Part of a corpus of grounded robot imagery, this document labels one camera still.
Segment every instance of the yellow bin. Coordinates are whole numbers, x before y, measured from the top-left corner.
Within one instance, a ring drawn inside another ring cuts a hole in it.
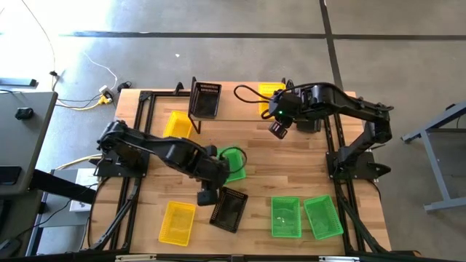
[[[285,84],[283,83],[260,83],[259,84],[259,94],[267,96],[271,98],[274,94],[274,91],[285,89]],[[269,104],[266,103],[259,103],[259,115],[262,114],[266,109],[269,109]]]
[[[192,124],[188,118],[188,113],[172,111],[168,119],[167,126],[163,132],[163,137],[173,136],[175,138],[189,138],[192,131]]]
[[[195,205],[169,201],[160,229],[159,241],[188,246],[195,210]]]

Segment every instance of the yellow container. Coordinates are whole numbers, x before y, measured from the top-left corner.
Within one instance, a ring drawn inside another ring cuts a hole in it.
[[[271,98],[274,94],[274,91],[285,89],[285,84],[283,83],[260,83],[259,84],[259,94],[267,96]],[[259,103],[259,115],[262,114],[266,109],[269,109],[269,104],[266,103]]]
[[[169,201],[160,229],[159,241],[188,246],[195,210],[195,205]]]
[[[192,124],[188,118],[188,113],[172,111],[167,126],[163,131],[163,137],[173,136],[175,138],[189,138],[191,131]]]

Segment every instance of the wooden table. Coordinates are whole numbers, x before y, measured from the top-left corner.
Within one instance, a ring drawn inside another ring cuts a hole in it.
[[[221,82],[221,103],[214,122],[203,120],[201,134],[193,132],[190,139],[206,146],[219,148],[236,145],[248,155],[247,178],[228,184],[229,188],[249,196],[240,227],[236,234],[209,224],[213,206],[197,207],[188,247],[158,241],[165,208],[170,200],[196,204],[200,183],[169,167],[155,156],[151,157],[147,177],[143,179],[135,217],[131,253],[188,253],[188,254],[257,254],[257,255],[322,255],[344,254],[341,237],[315,240],[302,210],[302,200],[330,194],[336,204],[333,183],[328,179],[325,165],[327,143],[325,133],[307,134],[296,131],[293,125],[285,139],[278,140],[268,131],[269,121],[261,121],[257,104],[238,101],[232,89],[239,83]],[[257,82],[246,83],[257,88]],[[255,95],[245,99],[255,100]],[[132,127],[140,90],[123,90],[116,117]],[[172,110],[186,111],[188,98],[157,98],[151,134],[162,136]],[[334,144],[336,130],[333,125]],[[363,130],[362,122],[341,116],[346,142],[349,144]],[[121,178],[112,178],[100,190],[92,216],[92,239],[95,241],[114,219]],[[365,180],[355,180],[356,200],[360,218],[379,243],[390,250],[390,242],[382,213],[379,195]],[[301,199],[302,238],[272,238],[270,197],[296,196]],[[349,221],[349,233],[356,247],[354,227]],[[119,242],[126,232],[122,223]]]

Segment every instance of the gray metal stand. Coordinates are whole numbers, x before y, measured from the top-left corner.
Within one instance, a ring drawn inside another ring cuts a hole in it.
[[[446,208],[452,208],[452,207],[459,207],[462,205],[466,205],[466,197],[452,197],[451,193],[448,190],[448,186],[445,183],[444,180],[444,174],[442,173],[441,170],[441,153],[435,153],[434,152],[434,146],[433,146],[433,139],[437,139],[439,136],[438,134],[442,135],[441,138],[443,142],[445,140],[452,140],[449,146],[449,151],[453,151],[454,147],[458,147],[459,149],[462,149],[460,151],[459,155],[462,156],[460,159],[455,159],[455,163],[448,163],[447,165],[444,165],[446,167],[449,167],[451,165],[459,165],[459,166],[464,166],[463,162],[466,162],[466,151],[464,150],[464,144],[466,144],[466,129],[446,129],[442,127],[445,124],[448,124],[449,122],[457,119],[461,115],[466,114],[466,102],[458,103],[455,106],[452,106],[451,108],[448,108],[445,110],[441,115],[435,117],[431,122],[426,124],[424,127],[416,130],[415,132],[409,133],[407,135],[404,135],[401,137],[401,140],[405,143],[410,143],[412,140],[416,138],[421,138],[422,141],[424,142],[424,147],[427,152],[427,155],[430,160],[430,164],[432,166],[435,179],[437,180],[438,187],[442,193],[443,201],[439,202],[433,202],[428,205],[424,205],[424,209],[426,211],[433,211],[433,210],[442,210]],[[450,152],[450,157],[449,160],[451,161],[453,157],[451,157],[452,152]]]

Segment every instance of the white cable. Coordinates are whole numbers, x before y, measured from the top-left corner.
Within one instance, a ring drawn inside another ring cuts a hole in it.
[[[100,66],[101,68],[105,68],[105,69],[107,69],[107,70],[108,70],[108,72],[110,72],[110,74],[112,74],[112,75],[115,77],[114,86],[113,86],[113,87],[111,87],[111,89],[110,89],[110,90],[112,90],[113,88],[115,88],[115,86],[117,85],[117,81],[118,81],[118,77],[117,77],[117,75],[116,75],[116,74],[114,74],[114,72],[112,72],[112,71],[110,70],[110,68],[108,68],[108,67],[106,67],[106,66],[104,66],[104,65],[101,65],[100,63],[96,63],[96,62],[94,62],[94,60],[92,60],[92,59],[89,57],[89,55],[87,55],[87,54],[86,54],[86,52],[84,52],[84,51],[83,51],[82,53],[83,53],[83,54],[84,54],[84,55],[87,57],[87,59],[89,59],[89,61],[90,61],[91,63],[93,63],[93,64],[94,64],[94,65],[96,65],[96,66]]]
[[[37,24],[39,25],[39,27],[42,29],[42,32],[44,32],[45,37],[47,37],[47,41],[49,42],[50,49],[52,50],[52,56],[53,56],[53,71],[55,71],[55,51],[54,51],[54,49],[53,49],[52,42],[50,41],[49,35],[48,35],[47,32],[45,31],[45,29],[42,27],[41,23],[37,20],[37,18],[36,18],[36,16],[34,15],[34,13],[32,13],[32,11],[29,9],[28,5],[24,2],[24,0],[21,0],[21,1],[22,1],[22,3],[24,4],[24,6],[28,9],[28,11],[31,13],[32,17],[34,17],[34,20],[37,22]]]

